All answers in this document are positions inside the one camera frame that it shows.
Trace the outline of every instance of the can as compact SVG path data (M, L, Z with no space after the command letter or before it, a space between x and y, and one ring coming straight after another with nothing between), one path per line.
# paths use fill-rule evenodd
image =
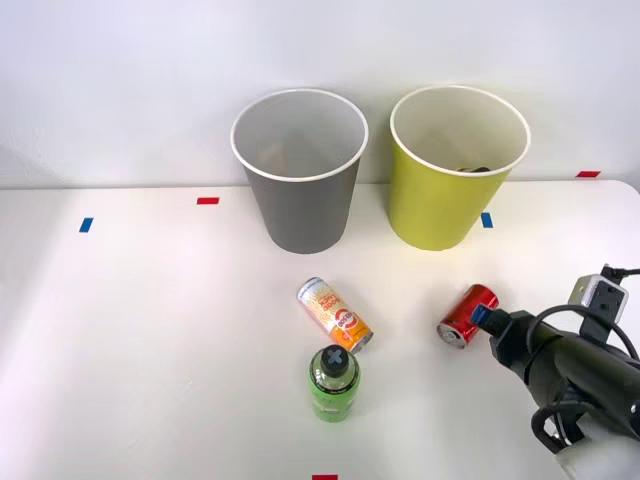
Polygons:
M324 280L313 277L298 292L298 301L335 343L358 353L373 332Z
M478 305L488 308L498 308L498 297L484 285L472 285L464 294L460 302L451 309L436 327L438 335L449 345L465 348L478 331L471 323L471 315Z
M356 357L340 345L330 345L316 353L309 366L313 412L326 422L347 418L360 385Z

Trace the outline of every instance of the green plastic bottle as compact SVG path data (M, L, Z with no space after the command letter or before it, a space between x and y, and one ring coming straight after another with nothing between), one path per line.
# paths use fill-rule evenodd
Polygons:
M330 345L316 353L309 367L313 411L326 422L347 418L360 385L356 357L340 345Z

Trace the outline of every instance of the orange can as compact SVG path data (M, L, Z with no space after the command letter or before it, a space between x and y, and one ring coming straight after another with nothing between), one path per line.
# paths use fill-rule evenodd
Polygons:
M373 332L324 280L313 277L298 292L298 301L335 343L358 353Z

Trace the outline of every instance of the black bottle cap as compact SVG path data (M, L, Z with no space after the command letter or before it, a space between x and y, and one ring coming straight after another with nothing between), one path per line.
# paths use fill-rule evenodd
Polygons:
M349 368L349 353L340 345L328 346L322 351L320 368L329 377L341 377Z

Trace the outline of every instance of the red soda can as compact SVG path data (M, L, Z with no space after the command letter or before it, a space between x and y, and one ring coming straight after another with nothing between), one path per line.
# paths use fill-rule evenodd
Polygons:
M471 285L460 302L451 309L436 327L438 335L449 345L464 348L478 331L471 323L471 314L478 305L498 308L498 297L484 285Z

